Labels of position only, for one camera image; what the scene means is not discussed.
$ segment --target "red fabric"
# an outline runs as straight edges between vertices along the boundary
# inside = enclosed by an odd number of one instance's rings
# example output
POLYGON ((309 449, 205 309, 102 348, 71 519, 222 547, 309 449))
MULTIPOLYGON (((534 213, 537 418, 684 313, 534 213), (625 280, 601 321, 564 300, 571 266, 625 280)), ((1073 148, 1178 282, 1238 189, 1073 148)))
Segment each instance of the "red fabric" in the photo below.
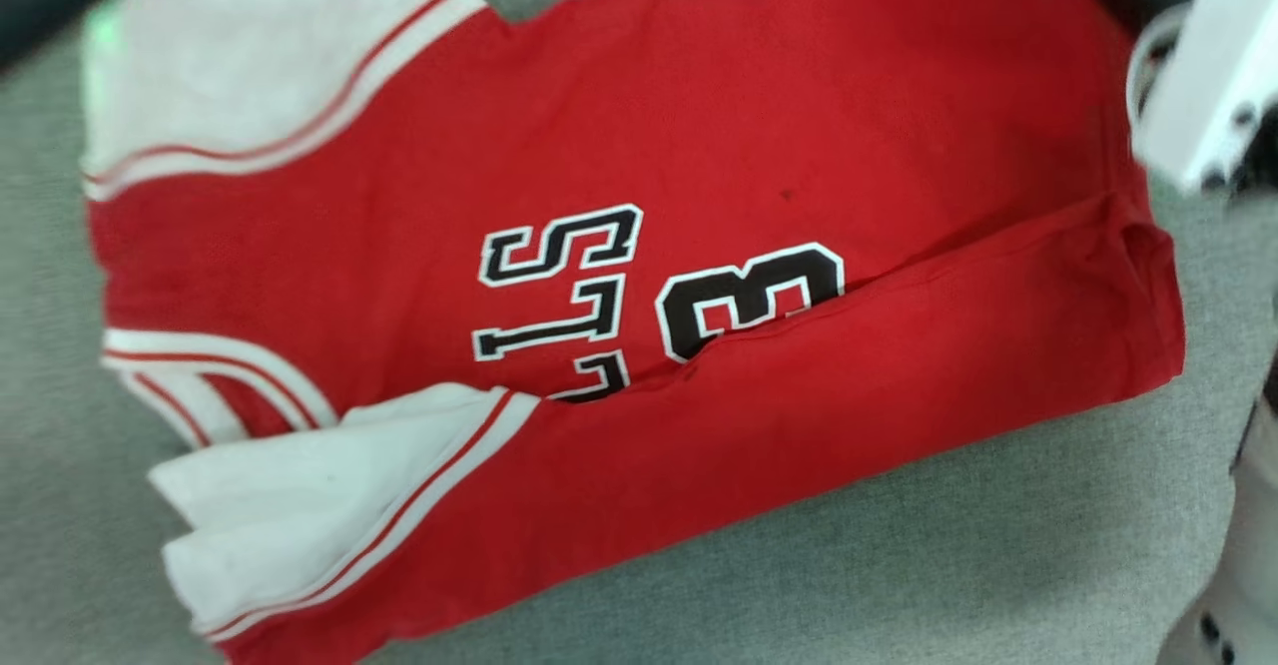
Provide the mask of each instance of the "red fabric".
MULTIPOLYGON (((227 653, 350 661, 1173 377, 1183 329, 1127 155, 1128 47, 1090 0, 482 12, 295 162, 92 206, 112 327, 259 344, 339 413, 445 381, 580 389, 597 379, 574 361, 617 350, 635 382, 543 403, 395 558, 227 653), (477 278, 492 234, 530 226, 523 261, 552 220, 624 205, 643 211, 629 262, 583 269, 594 235, 553 278, 477 278), (837 257, 846 295, 782 318, 803 304, 791 284, 772 322, 686 366, 666 353, 671 279, 808 244, 837 257), (477 358, 477 332, 588 316, 574 288, 619 275, 615 338, 477 358)), ((731 326, 726 306, 703 315, 731 326)), ((236 400, 247 419, 265 407, 236 400)))

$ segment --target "sleeve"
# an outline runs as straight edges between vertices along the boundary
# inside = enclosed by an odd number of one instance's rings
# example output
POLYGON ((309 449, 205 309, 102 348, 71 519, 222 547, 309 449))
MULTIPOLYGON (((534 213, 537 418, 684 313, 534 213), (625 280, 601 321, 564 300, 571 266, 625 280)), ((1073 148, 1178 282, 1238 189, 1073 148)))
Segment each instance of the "sleeve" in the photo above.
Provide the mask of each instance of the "sleeve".
POLYGON ((581 405, 460 385, 160 465, 238 664, 350 662, 565 579, 1180 372, 1172 247, 1113 197, 712 341, 581 405))

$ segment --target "jersey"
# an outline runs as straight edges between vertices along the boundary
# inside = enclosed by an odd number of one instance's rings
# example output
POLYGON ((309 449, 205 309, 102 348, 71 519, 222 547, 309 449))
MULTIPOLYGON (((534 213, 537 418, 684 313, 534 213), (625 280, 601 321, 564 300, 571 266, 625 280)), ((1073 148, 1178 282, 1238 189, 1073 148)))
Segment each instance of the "jersey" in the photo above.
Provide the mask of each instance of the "jersey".
POLYGON ((211 445, 152 476, 196 629, 349 661, 1166 382, 1128 47, 1091 0, 110 1, 104 361, 211 445))

